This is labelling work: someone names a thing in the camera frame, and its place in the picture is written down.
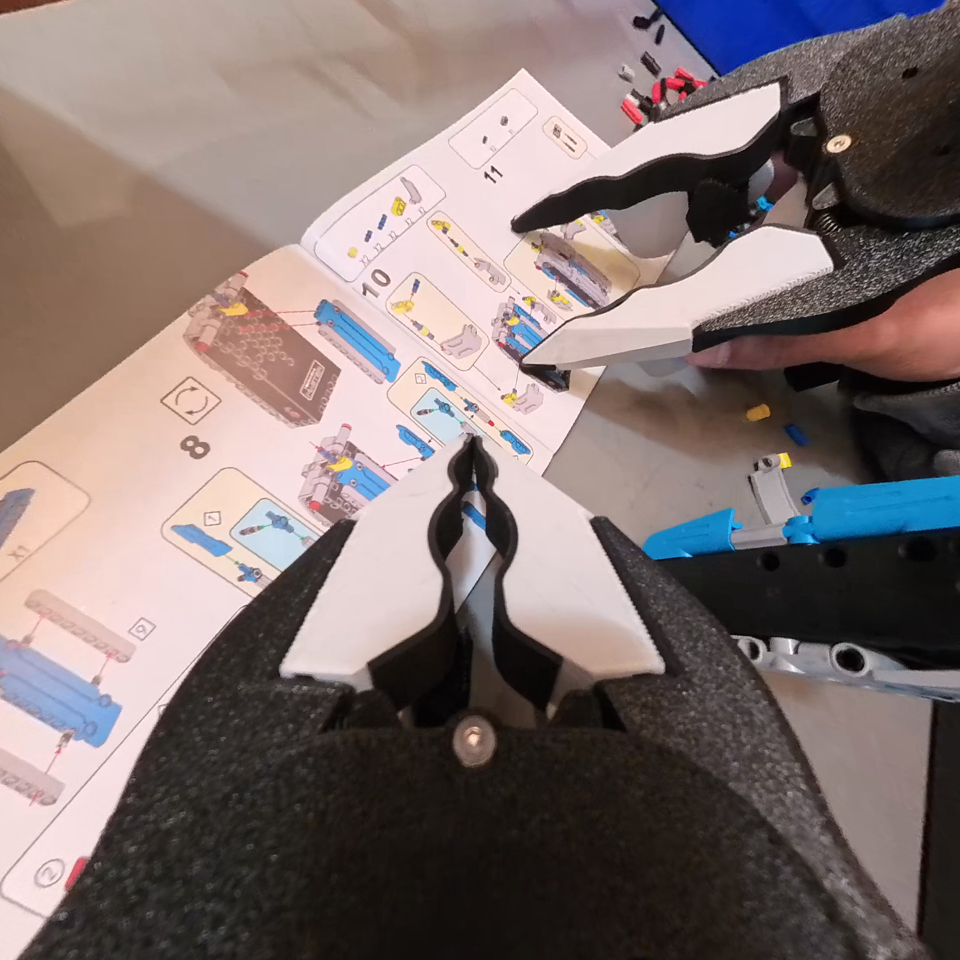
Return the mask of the pile of small toy bricks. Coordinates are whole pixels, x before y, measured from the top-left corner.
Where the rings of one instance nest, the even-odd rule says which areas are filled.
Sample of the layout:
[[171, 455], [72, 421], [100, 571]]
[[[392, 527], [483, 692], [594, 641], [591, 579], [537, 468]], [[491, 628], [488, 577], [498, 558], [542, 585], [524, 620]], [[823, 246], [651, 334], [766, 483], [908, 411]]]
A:
[[620, 110], [633, 128], [713, 83], [717, 69], [668, 16], [660, 1], [640, 1], [629, 16], [630, 50], [617, 66], [627, 86]]

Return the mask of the person's right forearm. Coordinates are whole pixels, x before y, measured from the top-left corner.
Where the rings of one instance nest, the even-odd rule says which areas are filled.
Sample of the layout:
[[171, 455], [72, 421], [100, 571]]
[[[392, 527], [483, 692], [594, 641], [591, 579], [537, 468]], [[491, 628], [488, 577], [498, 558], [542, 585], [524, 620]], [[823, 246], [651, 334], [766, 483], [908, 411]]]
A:
[[859, 448], [878, 478], [958, 474], [958, 380], [877, 380], [847, 396]]

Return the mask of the grey desk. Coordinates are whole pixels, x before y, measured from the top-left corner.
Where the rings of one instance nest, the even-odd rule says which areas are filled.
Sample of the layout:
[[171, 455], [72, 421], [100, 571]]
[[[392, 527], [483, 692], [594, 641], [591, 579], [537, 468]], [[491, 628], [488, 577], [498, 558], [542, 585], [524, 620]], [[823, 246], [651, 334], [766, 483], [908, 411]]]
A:
[[[2, 447], [230, 267], [424, 141], [521, 66], [614, 143], [638, 35], [630, 1], [69, 1], [2, 16]], [[800, 466], [852, 478], [833, 388], [774, 373], [601, 380], [547, 476], [637, 541], [748, 502], [748, 458], [789, 407]], [[774, 674], [851, 843], [906, 922], [935, 914], [926, 865], [932, 703]]]

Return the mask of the person's right hand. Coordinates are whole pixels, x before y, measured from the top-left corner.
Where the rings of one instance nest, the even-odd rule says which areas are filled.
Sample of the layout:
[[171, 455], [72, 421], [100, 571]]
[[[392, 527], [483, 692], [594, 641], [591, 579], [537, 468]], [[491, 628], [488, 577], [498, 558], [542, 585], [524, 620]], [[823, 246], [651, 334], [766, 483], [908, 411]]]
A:
[[741, 336], [687, 354], [702, 368], [844, 365], [911, 383], [958, 378], [958, 269], [940, 274], [862, 323], [798, 336]]

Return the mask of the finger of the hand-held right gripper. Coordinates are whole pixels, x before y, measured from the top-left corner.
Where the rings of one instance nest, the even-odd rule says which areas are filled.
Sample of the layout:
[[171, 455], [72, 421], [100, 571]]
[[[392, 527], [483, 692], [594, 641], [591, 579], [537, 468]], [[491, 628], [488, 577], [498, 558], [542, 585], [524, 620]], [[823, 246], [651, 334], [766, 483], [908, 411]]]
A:
[[764, 83], [645, 125], [511, 218], [514, 233], [609, 215], [619, 236], [728, 236], [751, 220], [787, 83]]
[[834, 257], [816, 233], [762, 225], [731, 238], [678, 280], [638, 287], [602, 309], [568, 319], [534, 345], [521, 367], [532, 373], [682, 357], [704, 321], [833, 269]]

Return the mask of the brick instruction booklet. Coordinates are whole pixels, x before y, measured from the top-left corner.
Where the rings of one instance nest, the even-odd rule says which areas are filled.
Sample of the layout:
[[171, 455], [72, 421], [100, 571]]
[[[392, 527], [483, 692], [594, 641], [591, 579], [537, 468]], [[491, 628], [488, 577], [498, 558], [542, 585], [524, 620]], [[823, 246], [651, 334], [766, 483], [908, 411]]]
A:
[[511, 218], [606, 151], [519, 71], [235, 269], [2, 453], [2, 954], [77, 879], [222, 625], [472, 427], [544, 471], [601, 368], [521, 363], [655, 282], [606, 210]]

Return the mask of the blue plastic bin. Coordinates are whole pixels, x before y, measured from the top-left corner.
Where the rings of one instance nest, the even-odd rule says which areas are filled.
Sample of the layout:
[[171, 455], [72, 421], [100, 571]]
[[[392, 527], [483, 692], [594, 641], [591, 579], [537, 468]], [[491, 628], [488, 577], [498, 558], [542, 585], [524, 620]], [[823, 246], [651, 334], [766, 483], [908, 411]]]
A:
[[666, 17], [720, 73], [782, 47], [914, 16], [942, 1], [658, 1]]

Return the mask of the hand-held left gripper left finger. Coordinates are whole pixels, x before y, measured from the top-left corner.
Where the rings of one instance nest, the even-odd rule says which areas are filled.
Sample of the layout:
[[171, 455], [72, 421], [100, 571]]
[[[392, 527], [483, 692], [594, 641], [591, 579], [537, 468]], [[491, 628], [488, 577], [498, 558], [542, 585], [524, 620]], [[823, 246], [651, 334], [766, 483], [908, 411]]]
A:
[[397, 709], [444, 680], [459, 644], [447, 558], [475, 448], [473, 435], [457, 437], [323, 536], [343, 533], [343, 545], [281, 662], [284, 678], [377, 690]]

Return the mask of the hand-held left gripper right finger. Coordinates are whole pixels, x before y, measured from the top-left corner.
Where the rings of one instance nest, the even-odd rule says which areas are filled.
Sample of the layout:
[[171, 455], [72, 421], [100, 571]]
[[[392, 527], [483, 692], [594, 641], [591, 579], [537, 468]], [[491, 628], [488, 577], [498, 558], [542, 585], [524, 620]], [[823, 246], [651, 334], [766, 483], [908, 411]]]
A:
[[535, 709], [555, 709], [568, 692], [599, 680], [664, 674], [594, 514], [482, 438], [473, 474], [501, 559], [491, 644], [506, 683]]

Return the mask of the grey blue toy brick assembly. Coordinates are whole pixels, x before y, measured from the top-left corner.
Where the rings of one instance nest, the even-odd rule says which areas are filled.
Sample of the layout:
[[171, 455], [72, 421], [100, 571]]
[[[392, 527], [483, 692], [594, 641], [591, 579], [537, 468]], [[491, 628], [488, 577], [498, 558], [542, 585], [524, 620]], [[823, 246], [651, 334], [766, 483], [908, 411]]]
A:
[[642, 548], [759, 669], [958, 703], [958, 476], [802, 502], [782, 527], [722, 509]]

